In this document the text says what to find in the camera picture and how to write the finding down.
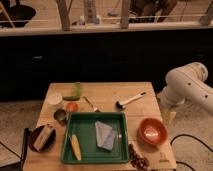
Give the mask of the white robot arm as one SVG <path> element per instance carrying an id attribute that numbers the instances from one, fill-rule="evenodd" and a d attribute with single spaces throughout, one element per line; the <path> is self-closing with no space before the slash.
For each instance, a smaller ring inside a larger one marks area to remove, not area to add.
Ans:
<path id="1" fill-rule="evenodd" d="M 172 122 L 176 116 L 174 108 L 185 100 L 197 103 L 213 115 L 213 88 L 205 84 L 207 78 L 207 67 L 200 62 L 174 68 L 166 74 L 166 86 L 157 94 L 165 125 Z"/>

